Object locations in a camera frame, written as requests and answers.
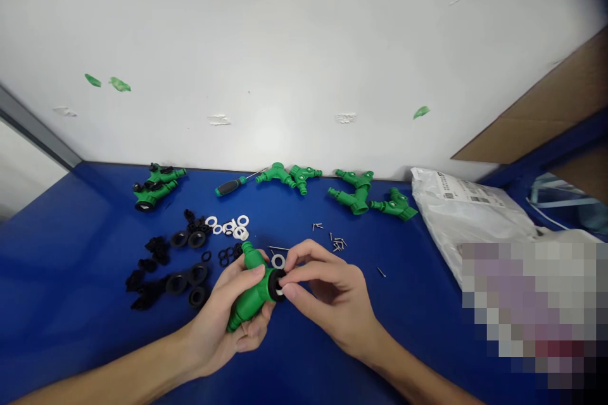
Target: green paint spot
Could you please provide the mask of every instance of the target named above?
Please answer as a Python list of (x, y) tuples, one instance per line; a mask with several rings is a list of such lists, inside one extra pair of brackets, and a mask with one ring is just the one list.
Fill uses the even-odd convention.
[(89, 81), (91, 83), (91, 85), (94, 85), (95, 87), (101, 87), (101, 81), (99, 79), (95, 79), (90, 74), (85, 74), (84, 76), (87, 79), (87, 81)]
[(423, 115), (428, 114), (430, 111), (431, 110), (427, 106), (421, 107), (416, 111), (416, 114), (414, 114), (414, 120), (416, 120), (418, 117), (422, 117)]
[(130, 92), (131, 86), (129, 84), (125, 84), (120, 79), (111, 77), (110, 84), (114, 86), (114, 88), (119, 92)]

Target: screwdriver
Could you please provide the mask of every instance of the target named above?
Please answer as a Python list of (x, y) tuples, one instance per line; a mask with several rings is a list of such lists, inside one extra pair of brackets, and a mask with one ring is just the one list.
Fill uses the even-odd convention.
[(228, 193), (232, 193), (233, 191), (235, 191), (241, 185), (246, 184), (247, 183), (247, 179), (249, 179), (250, 177), (255, 176), (256, 174), (264, 172), (267, 169), (268, 169), (268, 166), (266, 166), (262, 171), (257, 171), (256, 173), (253, 173), (250, 176), (247, 176), (247, 177), (240, 176), (238, 179), (226, 182), (225, 184), (222, 184), (222, 185), (220, 185), (219, 187), (217, 187), (215, 189), (215, 195), (217, 197), (220, 197), (220, 196), (227, 195)]

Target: screwdriver handle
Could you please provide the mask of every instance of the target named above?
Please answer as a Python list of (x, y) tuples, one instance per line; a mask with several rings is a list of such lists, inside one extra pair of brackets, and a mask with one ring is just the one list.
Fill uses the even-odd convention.
[(222, 184), (219, 187), (217, 187), (215, 189), (215, 195), (217, 197), (227, 195), (228, 193), (232, 193), (238, 187), (240, 187), (241, 185), (244, 185), (246, 183), (247, 183), (247, 178), (245, 178), (245, 177), (239, 177), (238, 179), (231, 180), (231, 181), (226, 182), (225, 184)]

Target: white plastic bag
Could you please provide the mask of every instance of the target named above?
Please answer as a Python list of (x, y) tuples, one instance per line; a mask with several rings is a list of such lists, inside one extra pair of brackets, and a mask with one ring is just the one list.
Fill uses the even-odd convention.
[(504, 190), (423, 168), (412, 168), (412, 174), (424, 223), (460, 288), (461, 244), (534, 240), (534, 223)]

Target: white wall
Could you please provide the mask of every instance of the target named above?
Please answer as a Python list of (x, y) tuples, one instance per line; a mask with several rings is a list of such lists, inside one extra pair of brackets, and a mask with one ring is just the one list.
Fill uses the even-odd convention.
[(475, 179), (494, 166), (450, 156), (605, 18), (597, 0), (454, 1), (0, 0), (0, 82), (85, 160)]
[(67, 174), (0, 120), (0, 220), (19, 212)]

